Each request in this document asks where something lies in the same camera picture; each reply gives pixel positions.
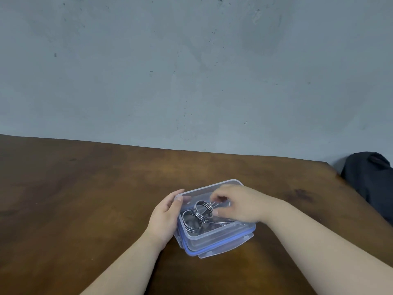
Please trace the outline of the person's right hand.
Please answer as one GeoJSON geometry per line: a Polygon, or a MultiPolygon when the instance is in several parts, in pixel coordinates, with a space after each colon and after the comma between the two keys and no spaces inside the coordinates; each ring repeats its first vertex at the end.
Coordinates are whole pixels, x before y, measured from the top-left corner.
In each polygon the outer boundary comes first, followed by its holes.
{"type": "Polygon", "coordinates": [[[228,200],[233,208],[234,219],[241,222],[261,222],[268,224],[277,211],[280,199],[268,196],[252,188],[241,185],[225,184],[216,189],[210,196],[210,201],[224,202],[228,200]]]}

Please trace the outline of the person's left hand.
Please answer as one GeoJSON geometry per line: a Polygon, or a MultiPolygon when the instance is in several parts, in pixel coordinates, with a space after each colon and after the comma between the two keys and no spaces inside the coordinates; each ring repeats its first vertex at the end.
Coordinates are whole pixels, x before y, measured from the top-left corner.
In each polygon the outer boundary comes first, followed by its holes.
{"type": "Polygon", "coordinates": [[[166,206],[165,197],[154,208],[143,238],[156,252],[163,250],[174,235],[181,207],[182,203],[166,206]]]}

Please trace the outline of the metal torsion spring clip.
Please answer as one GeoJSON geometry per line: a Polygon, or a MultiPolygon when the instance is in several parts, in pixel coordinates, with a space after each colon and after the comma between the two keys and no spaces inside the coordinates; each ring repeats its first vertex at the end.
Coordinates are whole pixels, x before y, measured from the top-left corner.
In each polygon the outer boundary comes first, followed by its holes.
{"type": "Polygon", "coordinates": [[[182,213],[182,220],[184,227],[189,233],[197,233],[202,230],[207,230],[210,227],[225,226],[237,223],[237,221],[209,221],[203,222],[201,219],[197,218],[192,210],[186,210],[182,213]]]}
{"type": "Polygon", "coordinates": [[[195,216],[205,224],[227,224],[233,223],[230,219],[225,218],[215,218],[213,215],[213,210],[216,207],[228,207],[230,206],[230,202],[228,200],[224,202],[207,202],[207,201],[198,201],[194,205],[194,214],[195,216]]]}

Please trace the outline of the clear plastic container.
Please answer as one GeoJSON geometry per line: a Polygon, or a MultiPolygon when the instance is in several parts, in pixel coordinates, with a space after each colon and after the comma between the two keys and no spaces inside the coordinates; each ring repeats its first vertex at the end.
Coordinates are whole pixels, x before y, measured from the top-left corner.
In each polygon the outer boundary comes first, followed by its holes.
{"type": "Polygon", "coordinates": [[[184,200],[178,216],[177,229],[179,229],[180,233],[184,233],[185,242],[191,251],[198,251],[205,246],[222,241],[224,238],[232,237],[235,234],[244,232],[245,230],[250,229],[256,225],[255,223],[244,223],[238,221],[237,223],[231,225],[218,226],[215,228],[210,227],[207,230],[202,230],[201,232],[197,233],[189,233],[186,231],[182,220],[182,213],[186,210],[192,210],[194,212],[194,205],[200,200],[211,202],[211,194],[224,184],[242,185],[239,180],[231,179],[181,194],[184,197],[184,200]]]}

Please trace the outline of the person's left forearm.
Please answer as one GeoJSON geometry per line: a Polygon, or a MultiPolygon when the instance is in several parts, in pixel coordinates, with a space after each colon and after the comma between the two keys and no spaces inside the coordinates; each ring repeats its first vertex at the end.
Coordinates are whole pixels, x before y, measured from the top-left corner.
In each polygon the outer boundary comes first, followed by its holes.
{"type": "Polygon", "coordinates": [[[164,246],[160,239],[143,233],[80,295],[144,295],[164,246]]]}

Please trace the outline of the person's right forearm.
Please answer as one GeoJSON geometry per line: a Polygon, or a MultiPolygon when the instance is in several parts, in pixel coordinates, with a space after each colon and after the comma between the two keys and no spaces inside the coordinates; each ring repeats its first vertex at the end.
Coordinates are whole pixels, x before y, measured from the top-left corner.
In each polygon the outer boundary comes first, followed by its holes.
{"type": "Polygon", "coordinates": [[[258,202],[259,221],[278,237],[318,295],[393,295],[393,268],[291,204],[258,202]]]}

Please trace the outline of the blue-rimmed clear container lid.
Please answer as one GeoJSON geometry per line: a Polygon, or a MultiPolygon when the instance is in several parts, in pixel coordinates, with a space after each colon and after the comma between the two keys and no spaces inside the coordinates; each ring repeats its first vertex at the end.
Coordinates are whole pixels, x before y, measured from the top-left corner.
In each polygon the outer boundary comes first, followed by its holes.
{"type": "Polygon", "coordinates": [[[253,238],[256,226],[245,230],[244,232],[235,234],[232,237],[224,238],[222,241],[212,243],[211,245],[205,246],[198,251],[191,251],[185,242],[184,233],[180,233],[177,229],[174,233],[174,237],[179,244],[179,247],[184,249],[185,253],[191,257],[199,257],[200,259],[216,256],[218,254],[229,252],[242,244],[246,243],[248,240],[253,238]]]}

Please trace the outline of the dark cloth bag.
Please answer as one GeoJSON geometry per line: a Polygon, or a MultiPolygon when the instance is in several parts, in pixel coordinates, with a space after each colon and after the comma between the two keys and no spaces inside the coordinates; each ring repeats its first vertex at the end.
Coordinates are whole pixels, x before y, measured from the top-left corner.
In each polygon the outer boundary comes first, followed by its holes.
{"type": "Polygon", "coordinates": [[[393,167],[383,155],[376,152],[349,155],[341,178],[393,226],[393,167]]]}

